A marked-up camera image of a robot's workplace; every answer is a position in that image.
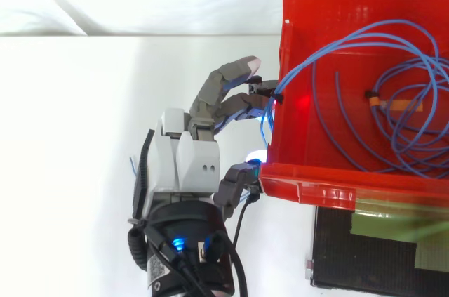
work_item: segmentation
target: robotic hand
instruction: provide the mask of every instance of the robotic hand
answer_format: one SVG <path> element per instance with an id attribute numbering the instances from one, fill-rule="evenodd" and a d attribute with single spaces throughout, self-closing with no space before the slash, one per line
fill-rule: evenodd
<path id="1" fill-rule="evenodd" d="M 167 109 L 156 130 L 148 133 L 128 243 L 136 264 L 147 271 L 154 297 L 232 296 L 232 264 L 241 296 L 248 295 L 235 249 L 238 233 L 233 244 L 224 221 L 232 216 L 243 189 L 250 191 L 247 203 L 257 201 L 260 164 L 234 165 L 220 182 L 214 135 L 231 120 L 262 115 L 277 81 L 255 77 L 259 66 L 260 60 L 250 56 L 211 72 L 189 113 Z M 249 84 L 249 94 L 223 101 L 242 83 Z"/>

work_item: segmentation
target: blue wire strand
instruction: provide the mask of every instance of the blue wire strand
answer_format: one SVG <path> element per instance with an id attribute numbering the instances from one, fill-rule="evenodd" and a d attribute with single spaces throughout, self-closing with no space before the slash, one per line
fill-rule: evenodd
<path id="1" fill-rule="evenodd" d="M 383 26 L 383 25 L 407 25 L 414 27 L 423 33 L 432 43 L 434 49 L 434 56 L 429 56 L 421 52 L 421 50 L 416 47 L 414 44 L 409 41 L 392 35 L 386 34 L 382 32 L 367 32 L 373 28 Z M 364 41 L 360 42 L 360 40 L 366 39 L 386 39 L 388 41 Z M 378 158 L 380 161 L 384 162 L 386 165 L 390 166 L 390 168 L 381 169 L 376 172 L 378 173 L 388 173 L 394 170 L 405 171 L 409 173 L 413 173 L 417 176 L 422 176 L 428 178 L 429 176 L 425 173 L 435 170 L 446 170 L 449 169 L 449 159 L 445 161 L 441 161 L 439 163 L 430 162 L 434 159 L 438 159 L 443 157 L 445 154 L 449 153 L 449 146 L 446 142 L 443 147 L 433 147 L 436 143 L 441 142 L 443 138 L 449 136 L 449 121 L 446 124 L 443 130 L 432 130 L 429 129 L 429 126 L 435 117 L 436 110 L 438 108 L 438 93 L 440 91 L 449 92 L 449 75 L 447 70 L 449 70 L 449 60 L 440 57 L 438 45 L 436 43 L 435 38 L 426 31 L 425 28 L 407 20 L 386 20 L 381 22 L 376 22 L 371 25 L 368 25 L 352 34 L 338 40 L 334 41 L 327 46 L 319 49 L 312 55 L 310 55 L 303 63 L 299 64 L 297 67 L 294 67 L 287 75 L 280 81 L 278 86 L 276 87 L 274 93 L 280 94 L 283 92 L 285 87 L 306 67 L 312 65 L 312 93 L 314 97 L 314 104 L 317 113 L 317 117 L 321 122 L 321 125 L 326 132 L 326 135 L 332 141 L 332 143 L 336 146 L 336 148 L 346 157 L 346 159 L 357 169 L 361 171 L 367 171 L 362 165 L 358 164 L 355 160 L 353 160 L 338 144 L 338 142 L 332 137 L 332 134 L 326 123 L 321 116 L 321 111 L 319 109 L 319 104 L 316 96 L 316 62 L 325 55 L 332 53 L 333 51 L 342 50 L 346 48 L 362 48 L 362 47 L 387 47 L 398 49 L 402 51 L 407 51 L 417 56 L 416 58 L 409 59 L 401 64 L 388 69 L 384 72 L 379 79 L 376 81 L 373 91 L 376 93 L 380 93 L 380 89 L 382 86 L 388 82 L 392 77 L 398 76 L 399 74 L 404 74 L 407 71 L 418 68 L 424 71 L 427 71 L 429 75 L 429 83 L 428 84 L 412 84 L 409 86 L 404 86 L 397 90 L 392 97 L 387 102 L 386 108 L 382 108 L 380 106 L 371 107 L 371 113 L 373 115 L 373 119 L 375 121 L 376 126 L 380 129 L 382 135 L 389 140 L 392 150 L 394 151 L 396 158 L 398 159 L 399 164 L 389 161 L 388 159 L 380 156 L 376 153 L 372 148 L 370 148 L 360 137 L 360 135 L 356 132 L 354 126 L 352 125 L 347 113 L 344 109 L 344 105 L 342 102 L 341 94 L 340 94 L 340 83 L 339 83 L 339 75 L 336 73 L 335 75 L 335 85 L 337 88 L 337 97 L 340 110 L 343 113 L 344 120 L 346 121 L 349 129 L 356 137 L 357 141 L 374 157 Z M 409 102 L 407 108 L 401 113 L 398 119 L 394 119 L 391 117 L 391 104 L 394 100 L 404 91 L 410 89 L 419 90 L 417 95 Z M 431 109 L 428 117 L 424 121 L 421 127 L 414 127 L 409 124 L 410 118 L 413 113 L 415 113 L 416 109 L 423 102 L 424 98 L 429 94 L 432 96 Z M 274 120 L 273 120 L 273 107 L 274 107 L 274 98 L 270 98 L 267 106 L 264 109 L 262 120 L 260 122 L 260 132 L 262 134 L 262 138 L 264 140 L 265 145 L 267 146 L 267 141 L 264 135 L 264 118 L 267 118 L 269 129 L 273 131 L 274 128 Z M 378 113 L 382 113 L 382 115 L 386 118 L 388 126 L 392 130 L 391 134 L 388 134 L 383 124 L 378 116 Z M 404 131 L 414 132 L 415 135 L 412 138 L 407 138 L 404 136 Z M 422 138 L 424 135 L 434 135 L 431 140 L 422 142 Z M 425 152 L 430 155 L 424 158 L 418 158 L 412 154 L 412 152 Z M 444 171 L 444 173 L 437 176 L 437 178 L 444 178 L 449 175 L 449 171 Z"/>
<path id="2" fill-rule="evenodd" d="M 247 198 L 249 198 L 249 196 L 250 196 L 249 192 L 242 194 L 240 197 L 239 203 L 241 204 L 243 201 L 245 201 Z"/>
<path id="3" fill-rule="evenodd" d="M 129 161 L 130 161 L 130 163 L 131 163 L 131 167 L 133 168 L 134 176 L 138 176 L 138 173 L 137 173 L 137 171 L 135 170 L 133 158 L 132 158 L 132 157 L 129 157 Z"/>

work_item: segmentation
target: barcode label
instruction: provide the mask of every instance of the barcode label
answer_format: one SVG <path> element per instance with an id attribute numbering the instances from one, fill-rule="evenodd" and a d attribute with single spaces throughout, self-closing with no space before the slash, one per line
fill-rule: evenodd
<path id="1" fill-rule="evenodd" d="M 152 285 L 154 281 L 169 273 L 170 270 L 162 264 L 156 255 L 149 258 L 149 280 L 151 282 L 149 285 Z"/>

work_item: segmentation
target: sticker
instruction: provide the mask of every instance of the sticker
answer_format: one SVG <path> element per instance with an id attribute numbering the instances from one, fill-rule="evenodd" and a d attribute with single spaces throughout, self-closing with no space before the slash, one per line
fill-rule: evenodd
<path id="1" fill-rule="evenodd" d="M 379 105 L 380 105 L 379 97 L 371 97 L 370 98 L 370 106 L 379 106 Z"/>
<path id="2" fill-rule="evenodd" d="M 156 255 L 149 258 L 148 267 L 149 285 L 152 285 L 154 281 L 170 273 L 170 270 L 156 257 Z"/>

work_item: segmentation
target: red plastic bin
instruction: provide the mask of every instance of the red plastic bin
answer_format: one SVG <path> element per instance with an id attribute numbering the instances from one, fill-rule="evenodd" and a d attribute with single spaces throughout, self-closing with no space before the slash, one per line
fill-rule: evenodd
<path id="1" fill-rule="evenodd" d="M 449 58 L 449 0 L 283 0 L 279 79 L 326 44 L 371 23 L 399 18 L 426 28 L 436 37 L 441 56 Z M 379 30 L 401 36 L 433 54 L 430 41 L 416 29 L 392 25 Z M 340 73 L 343 103 L 355 129 L 377 153 L 396 161 L 389 141 L 374 123 L 364 93 L 372 89 L 381 73 L 410 58 L 409 53 L 390 48 L 355 48 L 327 55 L 316 64 L 317 98 L 324 122 L 344 150 L 370 171 L 385 165 L 363 149 L 344 121 L 337 103 L 335 72 Z M 407 84 L 428 81 L 422 70 L 407 76 Z M 382 96 L 388 98 L 398 84 L 400 79 L 386 85 Z M 347 161 L 316 116 L 311 68 L 299 73 L 283 94 L 283 103 L 275 109 L 267 163 L 260 172 L 266 194 L 343 209 L 355 209 L 357 199 L 449 207 L 447 179 L 361 172 Z M 403 97 L 412 99 L 415 94 L 410 91 Z M 432 129 L 442 129 L 449 120 L 449 93 L 438 96 Z M 422 124 L 430 107 L 431 96 L 424 99 L 422 112 L 413 115 L 414 124 Z"/>

